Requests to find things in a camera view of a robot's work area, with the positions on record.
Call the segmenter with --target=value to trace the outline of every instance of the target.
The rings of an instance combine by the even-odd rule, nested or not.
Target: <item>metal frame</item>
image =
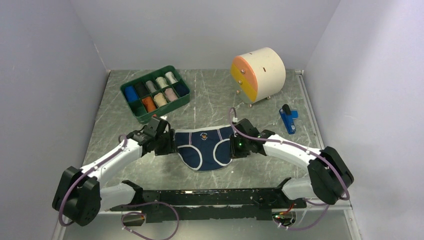
[[[310,122],[312,123],[312,130],[315,133],[315,140],[317,145],[323,149],[324,148],[324,143],[323,140],[321,138],[321,134],[318,128],[318,124],[314,115],[314,111],[312,109],[312,105],[305,87],[305,82],[303,79],[303,70],[296,70],[296,77],[298,80],[298,83],[300,85],[300,89],[301,89],[301,93],[304,96],[304,102],[305,102],[305,106],[307,109],[307,113],[308,113],[308,117]],[[225,204],[225,205],[209,205],[210,207],[214,207],[214,208],[219,208],[219,207],[230,207],[230,208],[237,208],[240,207],[239,205],[231,205],[231,204]],[[196,208],[198,206],[195,205],[185,205],[184,207],[186,208]],[[323,209],[322,206],[314,206],[314,205],[310,205],[308,204],[306,208],[296,208],[296,211],[321,211]],[[270,209],[270,212],[274,213],[274,212],[282,212],[287,210],[287,208],[273,208]],[[328,209],[329,211],[343,211],[344,215],[345,215],[345,219],[346,219],[346,223],[348,226],[348,229],[350,231],[350,235],[351,238],[353,240],[360,240],[362,239],[361,233],[359,231],[357,222],[356,222],[356,218],[352,209],[352,205],[350,203],[350,201],[338,201],[336,202],[335,205],[331,205],[330,208]],[[110,210],[106,210],[106,211],[101,211],[98,214],[99,215],[122,215],[127,213],[128,211],[126,210],[118,210],[118,211],[110,211]],[[61,226],[59,223],[56,224],[56,228],[55,231],[53,233],[52,236],[52,240],[62,240],[65,234],[65,227]]]
[[[304,70],[296,70],[296,77],[297,80],[299,82],[300,85],[300,90],[302,91],[302,94],[304,96],[304,101],[305,101],[305,105],[306,105],[306,109],[307,109],[307,113],[309,115],[309,120],[312,123],[312,129],[314,131],[314,133],[316,134],[316,140],[317,140],[317,144],[320,148],[324,148],[324,142],[323,139],[321,137],[321,133],[320,133],[320,129],[318,128],[318,124],[317,124],[317,119],[315,118],[315,114],[314,114],[314,110],[312,108],[312,104],[311,104],[311,100],[309,99],[308,96],[308,91],[306,89],[305,86],[305,81],[303,78],[304,75]],[[351,201],[348,202],[349,203],[349,207],[342,207],[342,208],[338,208],[337,210],[343,210],[344,211],[344,216],[346,218],[346,223],[347,226],[349,228],[350,231],[350,236],[352,237],[353,240],[361,240],[362,239],[362,235],[360,233],[356,218],[355,218],[355,214],[351,205]],[[336,208],[333,208],[333,206],[330,206],[330,208],[328,210],[336,210]]]

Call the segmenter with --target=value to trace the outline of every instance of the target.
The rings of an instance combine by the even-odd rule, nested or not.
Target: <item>gray marble surface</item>
[[[128,134],[143,125],[132,116],[120,86],[151,70],[113,70],[97,113],[84,165],[108,153],[118,144],[119,134]],[[239,119],[248,118],[258,130],[268,129],[290,141],[318,147],[301,85],[294,70],[288,70],[282,90],[271,99],[261,100],[248,108],[230,88],[228,69],[179,70],[190,87],[190,103],[167,114],[174,129],[198,129],[228,124],[228,109],[235,107]],[[289,135],[279,109],[289,104],[297,109],[296,133]],[[130,180],[146,190],[222,189],[275,187],[287,177],[302,177],[306,172],[284,160],[253,154],[235,159],[227,167],[208,172],[189,169],[177,154],[154,156],[149,153],[127,165],[106,187]]]

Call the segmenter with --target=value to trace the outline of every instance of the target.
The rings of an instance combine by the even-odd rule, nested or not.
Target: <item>table surface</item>
[[[118,135],[141,129],[128,109],[120,86],[141,77],[150,70],[114,70],[110,73],[104,96],[97,113],[95,125],[84,164],[89,164],[108,153],[118,144]],[[232,77],[227,69],[179,70],[191,89],[190,103],[167,114],[174,129],[198,129],[228,124],[228,108],[237,109],[239,119],[249,119],[258,130],[268,129],[290,141],[317,148],[319,138],[311,116],[302,84],[295,71],[286,72],[282,90],[271,99],[264,99],[248,106],[231,89]],[[289,135],[280,118],[279,109],[289,104],[297,109],[299,117],[295,120],[296,133]],[[120,171],[106,186],[114,186],[123,180],[130,180],[147,190],[168,189],[220,189],[275,187],[287,177],[302,177],[306,172],[297,166],[274,157],[253,154],[247,158],[233,160],[228,166],[215,171],[195,172],[189,169],[177,154],[154,156],[152,153],[129,164]],[[304,209],[298,214],[304,215]],[[302,224],[315,221],[321,211],[307,211]],[[74,224],[67,227],[64,240],[88,238],[140,239],[121,230],[120,214],[98,215],[90,227]],[[149,223],[133,227],[139,233],[153,239],[163,239],[175,229],[176,221]],[[348,222],[343,210],[329,210],[317,226],[308,231],[284,231],[272,221],[255,219],[210,219],[186,220],[173,237],[175,240],[215,240],[215,239],[352,239]]]
[[[126,82],[148,74],[151,70],[113,70],[106,84],[84,165],[108,153],[118,144],[119,134],[142,128],[127,107],[120,92]],[[190,103],[167,114],[174,129],[199,129],[228,124],[228,109],[235,107],[239,119],[247,118],[259,131],[276,132],[283,138],[308,147],[319,146],[309,116],[302,85],[294,70],[286,71],[282,90],[248,108],[231,87],[228,69],[179,70],[191,90]],[[297,109],[296,133],[289,135],[279,109],[288,104]],[[284,160],[252,154],[235,159],[228,166],[214,171],[196,172],[188,168],[178,154],[154,156],[153,153],[132,162],[105,186],[130,180],[145,190],[223,189],[276,187],[287,177],[302,177],[306,171]]]

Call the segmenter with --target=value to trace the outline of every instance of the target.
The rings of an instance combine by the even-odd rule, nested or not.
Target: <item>white trim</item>
[[[352,236],[352,239],[361,240],[362,235],[359,230],[354,211],[352,209],[344,210],[344,216],[346,217],[347,227],[349,227],[349,232],[350,232],[350,235]]]
[[[229,138],[224,139],[224,140],[221,140],[221,141],[219,141],[217,144],[215,144],[215,147],[213,148],[213,160],[215,160],[215,162],[216,162],[217,164],[221,165],[222,167],[227,166],[227,165],[228,165],[228,164],[230,164],[233,160],[230,158],[229,162],[228,162],[227,164],[224,164],[224,163],[222,163],[222,162],[220,162],[220,161],[218,161],[218,160],[217,160],[217,157],[215,156],[215,151],[217,150],[218,145],[222,144],[223,142],[229,141],[229,140],[230,140]]]
[[[323,139],[321,138],[320,129],[318,128],[317,119],[315,118],[314,110],[312,109],[311,101],[308,96],[308,92],[306,90],[305,81],[302,75],[297,75],[297,81],[300,85],[300,91],[303,95],[303,101],[306,105],[307,115],[309,117],[309,121],[312,125],[312,130],[316,134],[315,140],[318,148],[324,149]]]
[[[188,165],[188,164],[184,161],[183,156],[181,156],[181,154],[180,154],[180,153],[178,153],[178,155],[179,155],[179,157],[181,158],[181,161],[182,161],[185,165],[187,165],[187,167],[189,167],[189,168],[191,168],[191,169],[193,169],[193,170],[195,170],[195,171],[199,170],[199,169],[201,168],[201,166],[202,166],[202,163],[203,163],[202,154],[201,154],[201,152],[199,151],[199,149],[198,149],[197,147],[193,146],[193,145],[181,145],[181,146],[178,146],[178,147],[177,147],[177,149],[180,149],[180,148],[193,148],[194,150],[196,150],[196,151],[197,151],[197,153],[199,154],[200,163],[199,163],[199,166],[198,166],[198,167],[196,167],[196,168],[193,168],[193,167],[189,166],[189,165]]]
[[[222,125],[222,126],[208,126],[208,127],[202,127],[198,129],[177,129],[175,130],[175,133],[197,133],[201,131],[208,131],[208,130],[217,130],[220,128],[226,128],[230,125]]]

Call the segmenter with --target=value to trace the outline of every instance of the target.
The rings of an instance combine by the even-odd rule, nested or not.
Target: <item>cable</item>
[[[313,152],[313,151],[309,151],[308,149],[306,149],[306,148],[304,148],[303,146],[301,146],[301,145],[299,145],[299,144],[296,144],[296,143],[294,143],[294,142],[291,142],[291,141],[280,141],[280,140],[277,140],[277,139],[268,139],[268,138],[259,138],[259,137],[252,137],[252,136],[249,136],[249,135],[246,135],[246,134],[244,134],[244,133],[242,133],[241,131],[239,131],[235,126],[234,126],[234,123],[231,121],[231,110],[234,112],[234,116],[236,116],[237,117],[237,113],[236,113],[236,109],[234,108],[234,107],[230,107],[229,108],[229,110],[228,110],[228,120],[229,120],[229,124],[230,124],[230,126],[231,126],[231,128],[236,132],[236,133],[238,133],[239,135],[241,135],[241,136],[243,136],[243,137],[245,137],[245,138],[247,138],[247,139],[250,139],[250,140],[255,140],[255,141],[264,141],[264,142],[273,142],[273,143],[280,143],[280,144],[287,144],[287,145],[290,145],[290,146],[293,146],[293,147],[295,147],[295,148],[298,148],[298,149],[300,149],[300,150],[302,150],[302,151],[304,151],[304,152],[306,152],[306,153],[309,153],[309,154],[311,154],[311,155],[313,155],[314,157],[316,157],[316,158],[318,158],[318,159],[320,159],[321,161],[323,161],[332,171],[333,171],[333,173],[334,173],[334,175],[336,176],[336,178],[338,179],[338,181],[340,182],[340,184],[341,184],[341,187],[343,188],[343,191],[344,191],[344,193],[346,194],[346,197],[340,197],[340,199],[341,200],[349,200],[350,198],[351,198],[351,195],[349,194],[349,191],[348,191],[348,187],[346,186],[346,184],[345,184],[345,182],[343,181],[343,179],[342,179],[342,177],[340,176],[340,174],[337,172],[337,170],[336,170],[336,168],[329,162],[329,161],[327,161],[327,159],[325,159],[324,157],[322,157],[322,156],[320,156],[319,154],[316,154],[315,152]]]
[[[124,151],[125,147],[127,146],[127,137],[124,134],[119,135],[118,140],[121,139],[121,137],[123,137],[123,144],[122,147],[118,148],[118,150],[116,150],[114,153],[112,153],[110,156],[106,157],[103,161],[97,163],[96,165],[94,165],[92,168],[90,168],[89,170],[87,170],[86,172],[84,172],[81,176],[78,177],[78,179],[73,182],[73,184],[70,186],[70,188],[67,190],[65,196],[62,199],[62,202],[60,203],[60,208],[59,208],[59,223],[60,225],[62,225],[63,227],[67,227],[70,226],[71,224],[74,223],[74,221],[70,221],[68,223],[64,222],[64,209],[65,209],[65,203],[67,202],[69,195],[71,194],[72,190],[74,190],[74,188],[81,182],[82,179],[84,179],[87,175],[89,175],[90,173],[94,172],[97,168],[101,167],[103,164],[107,163],[108,161],[110,161],[111,159],[113,159],[114,157],[116,157],[119,153],[121,153],[122,151]]]
[[[231,125],[231,128],[238,133],[239,135],[247,138],[247,139],[251,139],[251,140],[255,140],[255,141],[264,141],[264,142],[274,142],[274,143],[281,143],[280,140],[277,139],[268,139],[268,138],[259,138],[259,137],[252,137],[249,135],[246,135],[244,133],[242,133],[241,131],[239,131],[235,126],[233,121],[231,121],[231,110],[234,112],[234,117],[237,118],[237,113],[236,113],[236,109],[234,107],[230,107],[229,111],[228,111],[228,120],[229,120],[229,124]]]
[[[313,201],[309,201],[308,199],[306,199],[306,198],[304,198],[303,199],[305,202],[307,202],[308,204],[310,204],[310,205],[314,205],[314,206],[325,206],[325,205],[327,205],[327,203],[316,203],[316,202],[313,202]]]
[[[322,213],[321,213],[321,215],[311,224],[311,225],[309,225],[309,226],[304,226],[304,227],[289,227],[289,226],[286,226],[285,227],[285,229],[286,230],[290,230],[290,231],[303,231],[303,230],[308,230],[308,229],[310,229],[310,228],[312,228],[312,227],[314,227],[315,225],[317,225],[320,221],[321,221],[321,219],[323,219],[323,217],[324,217],[324,215],[327,213],[327,210],[329,209],[329,207],[330,207],[330,205],[328,205],[327,204],[327,206],[325,207],[325,209],[324,209],[324,211],[322,211]]]
[[[175,208],[174,208],[174,207],[172,207],[171,205],[169,205],[168,203],[166,203],[166,202],[161,202],[161,201],[152,201],[152,202],[146,202],[146,203],[135,204],[135,205],[121,205],[121,206],[122,206],[122,207],[132,207],[132,208],[134,208],[134,207],[141,207],[141,206],[152,205],[152,204],[162,204],[162,205],[165,205],[165,206],[167,206],[168,208],[170,208],[170,209],[174,212],[174,214],[175,214],[175,216],[176,216],[176,227],[175,227],[175,230],[173,231],[173,233],[172,233],[169,237],[164,238],[164,239],[162,239],[162,240],[169,240],[169,239],[171,239],[171,238],[172,238],[172,237],[173,237],[173,236],[177,233],[178,227],[180,226],[180,216],[178,215],[177,210],[175,210]],[[143,238],[143,239],[145,239],[145,240],[154,240],[154,239],[148,238],[148,237],[146,237],[146,236],[143,236],[143,235],[141,235],[140,233],[138,233],[138,232],[136,232],[136,231],[133,231],[133,230],[132,230],[132,229],[130,229],[129,227],[125,226],[125,225],[124,225],[124,218],[125,218],[126,216],[129,216],[129,215],[140,215],[140,216],[146,217],[146,215],[145,215],[145,214],[143,214],[143,213],[141,213],[141,212],[137,212],[137,211],[128,212],[128,213],[126,213],[124,216],[122,216],[122,218],[121,218],[122,229],[123,229],[123,230],[125,229],[125,230],[127,230],[128,232],[130,232],[130,233],[132,233],[132,234],[134,234],[134,235],[137,235],[137,236],[139,236],[140,238]]]
[[[267,139],[267,138],[259,138],[259,137],[252,137],[252,136],[249,136],[249,135],[246,135],[246,134],[244,134],[244,133],[242,133],[242,132],[240,132],[235,126],[234,126],[234,123],[233,123],[233,121],[231,121],[231,111],[233,111],[234,112],[234,116],[235,117],[237,117],[237,113],[236,113],[236,109],[234,108],[234,107],[230,107],[229,108],[229,110],[228,110],[228,120],[229,120],[229,124],[230,124],[230,126],[231,126],[231,128],[236,132],[236,133],[238,133],[239,135],[241,135],[241,136],[243,136],[243,137],[245,137],[245,138],[247,138],[247,139],[250,139],[250,140],[255,140],[255,141],[264,141],[264,142],[273,142],[273,143],[280,143],[280,144],[287,144],[287,145],[290,145],[290,146],[293,146],[293,147],[295,147],[295,148],[298,148],[298,149],[300,149],[300,150],[302,150],[302,151],[304,151],[304,152],[306,152],[306,153],[309,153],[309,154],[312,154],[314,157],[316,157],[316,158],[318,158],[318,159],[320,159],[321,161],[323,161],[332,171],[333,171],[333,173],[334,173],[334,175],[337,177],[337,179],[338,179],[338,181],[340,182],[340,184],[341,184],[341,186],[342,186],[342,188],[343,188],[343,191],[344,191],[344,193],[346,194],[346,197],[340,197],[340,199],[341,200],[349,200],[350,198],[351,198],[351,195],[349,194],[349,191],[348,191],[348,187],[346,186],[346,184],[345,184],[345,182],[343,181],[343,179],[342,179],[342,177],[340,176],[340,174],[337,172],[337,170],[336,170],[336,168],[329,162],[329,161],[327,161],[327,159],[325,159],[324,157],[322,157],[322,156],[320,156],[319,154],[316,154],[315,152],[313,152],[313,151],[309,151],[308,149],[306,149],[306,148],[304,148],[303,146],[301,146],[301,145],[299,145],[299,144],[296,144],[296,143],[294,143],[294,142],[290,142],[290,141],[280,141],[280,140],[277,140],[277,139]],[[321,215],[319,216],[319,218],[314,222],[314,223],[312,223],[311,225],[309,225],[309,226],[306,226],[306,227],[300,227],[300,228],[292,228],[292,227],[286,227],[286,229],[288,229],[288,230],[293,230],[293,231],[301,231],[301,230],[307,230],[307,229],[310,229],[310,228],[312,228],[313,226],[315,226],[319,221],[321,221],[321,219],[324,217],[324,215],[326,214],[326,212],[327,212],[327,210],[329,209],[329,207],[330,207],[330,205],[328,205],[328,204],[326,204],[326,203],[315,203],[315,202],[311,202],[311,201],[308,201],[308,200],[306,200],[308,203],[310,203],[310,204],[312,204],[312,205],[315,205],[315,206],[323,206],[323,205],[326,205],[326,207],[325,207],[325,209],[324,209],[324,211],[322,211],[322,213],[321,213]]]
[[[287,209],[287,211],[282,211],[282,212],[280,212],[279,214],[280,215],[284,215],[284,214],[287,214],[288,212],[290,212],[292,209],[293,209],[293,207],[295,206],[295,203],[293,202],[291,205],[290,205],[290,207]]]

